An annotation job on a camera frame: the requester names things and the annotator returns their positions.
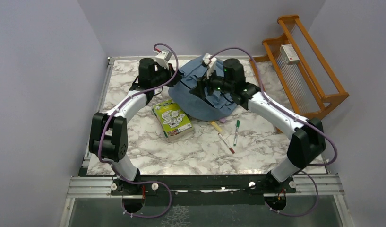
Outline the blue student backpack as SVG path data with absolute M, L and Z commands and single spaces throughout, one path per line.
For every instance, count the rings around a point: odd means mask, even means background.
M 236 58 L 213 58 L 212 74 L 207 73 L 210 54 L 190 60 L 180 68 L 182 77 L 168 90 L 169 96 L 189 116 L 215 121 L 229 116 L 236 108 L 231 89 L 245 83 L 244 66 Z

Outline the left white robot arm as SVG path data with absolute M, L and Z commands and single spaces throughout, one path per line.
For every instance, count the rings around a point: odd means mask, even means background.
M 141 181 L 137 178 L 140 174 L 138 168 L 127 157 L 128 123 L 149 104 L 157 89 L 176 85 L 183 75 L 171 63 L 161 65 L 154 59 L 143 58 L 127 96 L 108 112 L 96 112 L 92 117 L 88 150 L 100 162 L 111 166 L 129 194 L 139 192 Z

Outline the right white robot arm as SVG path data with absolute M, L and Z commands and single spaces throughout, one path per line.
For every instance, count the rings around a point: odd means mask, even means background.
M 216 59 L 212 55 L 203 57 L 201 64 L 206 73 L 197 80 L 191 94 L 205 99 L 215 91 L 227 93 L 235 104 L 262 116 L 290 140 L 286 157 L 266 174 L 265 186 L 270 192 L 283 188 L 289 177 L 309 166 L 326 149 L 322 122 L 290 111 L 262 88 L 248 83 L 239 60 L 223 61 L 223 76 L 216 74 Z

